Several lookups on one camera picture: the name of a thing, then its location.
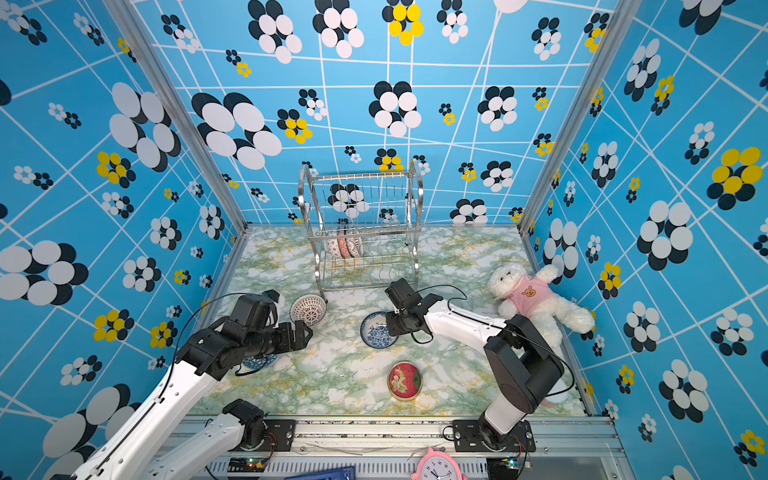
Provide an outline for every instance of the robotic arm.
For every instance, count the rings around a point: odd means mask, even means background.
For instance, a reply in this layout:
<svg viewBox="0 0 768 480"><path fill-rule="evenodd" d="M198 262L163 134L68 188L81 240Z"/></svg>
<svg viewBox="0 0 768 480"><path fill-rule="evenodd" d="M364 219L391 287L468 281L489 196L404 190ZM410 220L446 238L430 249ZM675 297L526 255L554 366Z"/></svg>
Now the robotic arm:
<svg viewBox="0 0 768 480"><path fill-rule="evenodd" d="M547 343L522 315L504 320L450 307L434 293L422 298L402 278L385 292L395 306L386 315L390 335L419 330L445 335L488 357L502 392L480 417L480 434L490 449L511 441L512 427L536 410L564 372L562 362L543 347ZM512 347L525 352L518 358Z"/></svg>
<svg viewBox="0 0 768 480"><path fill-rule="evenodd" d="M423 330L485 352L502 394L482 414L480 434L491 449L507 445L515 424L533 413L563 373L536 328L520 315L491 318L451 308L435 294L422 298L404 279L386 293L396 308L387 313L391 335ZM278 323L279 299L274 290L242 295L229 316L192 334L166 376L110 440L74 474L53 480L187 480L229 450L257 447L265 436L264 412L238 399L202 432L152 461L192 406L244 358L306 348L312 330L302 321ZM525 353L518 358L512 347Z"/></svg>
<svg viewBox="0 0 768 480"><path fill-rule="evenodd" d="M194 404L244 358L301 350L312 338L303 321L278 323L280 295L268 290L237 299L229 316L192 334L168 373L111 439L70 475L53 480L186 480L238 445L258 446L264 412L235 400L202 432L151 459Z"/></svg>

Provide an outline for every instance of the wire rack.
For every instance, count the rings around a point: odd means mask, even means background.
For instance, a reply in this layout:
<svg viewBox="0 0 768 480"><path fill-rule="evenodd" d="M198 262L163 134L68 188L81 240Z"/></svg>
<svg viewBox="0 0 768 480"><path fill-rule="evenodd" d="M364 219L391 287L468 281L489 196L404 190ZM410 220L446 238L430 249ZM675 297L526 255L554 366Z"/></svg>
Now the wire rack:
<svg viewBox="0 0 768 480"><path fill-rule="evenodd" d="M422 177L413 161L407 171L325 177L314 177L304 167L299 206L315 253L320 294L388 286L399 278L417 284L423 205ZM328 240L339 238L359 238L362 256L329 253Z"/></svg>

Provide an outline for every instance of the pink alarm clock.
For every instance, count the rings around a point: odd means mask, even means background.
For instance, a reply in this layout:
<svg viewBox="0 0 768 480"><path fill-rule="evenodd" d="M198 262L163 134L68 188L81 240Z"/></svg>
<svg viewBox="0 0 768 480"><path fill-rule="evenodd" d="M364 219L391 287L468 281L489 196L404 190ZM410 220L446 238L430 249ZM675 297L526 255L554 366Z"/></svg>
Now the pink alarm clock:
<svg viewBox="0 0 768 480"><path fill-rule="evenodd" d="M458 469L456 460L447 453L435 452L432 447L429 447L411 478L413 480L467 480L467 477Z"/></svg>

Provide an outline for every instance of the blue and white bowl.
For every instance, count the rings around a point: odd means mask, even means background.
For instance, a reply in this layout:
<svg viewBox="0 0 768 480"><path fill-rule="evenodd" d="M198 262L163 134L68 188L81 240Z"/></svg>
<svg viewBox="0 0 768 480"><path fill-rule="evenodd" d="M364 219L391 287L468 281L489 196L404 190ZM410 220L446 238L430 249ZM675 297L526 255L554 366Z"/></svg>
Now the blue and white bowl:
<svg viewBox="0 0 768 480"><path fill-rule="evenodd" d="M243 366L249 370L255 370L259 371L261 369L264 369L273 363L275 363L275 360L277 360L277 355L267 355L265 358L262 359L256 359L253 357L249 357L247 359L243 359Z"/></svg>
<svg viewBox="0 0 768 480"><path fill-rule="evenodd" d="M385 349L395 344L398 337L389 335L386 328L386 312L375 312L368 315L360 324L360 338L367 346L374 349Z"/></svg>

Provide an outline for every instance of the black mounting plate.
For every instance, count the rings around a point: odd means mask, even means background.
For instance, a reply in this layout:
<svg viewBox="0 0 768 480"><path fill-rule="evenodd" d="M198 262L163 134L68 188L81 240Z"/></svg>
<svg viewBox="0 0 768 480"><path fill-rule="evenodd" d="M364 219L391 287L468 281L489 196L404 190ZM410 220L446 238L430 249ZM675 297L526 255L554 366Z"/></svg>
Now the black mounting plate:
<svg viewBox="0 0 768 480"><path fill-rule="evenodd" d="M453 446L457 452L496 452L485 446L480 436L479 422L477 420L454 420L453 424ZM520 445L515 436L523 442L522 448L528 452L536 451L536 443L531 431L531 423L525 420L518 422L509 432L511 441L504 445L500 452L519 452Z"/></svg>
<svg viewBox="0 0 768 480"><path fill-rule="evenodd" d="M296 420L264 420L264 441L261 445L254 450L241 450L240 448L234 449L233 452L268 452L270 450L270 437L267 433L275 435L277 439L277 445L275 445L275 452L290 452L290 447L293 444L293 434L296 430Z"/></svg>

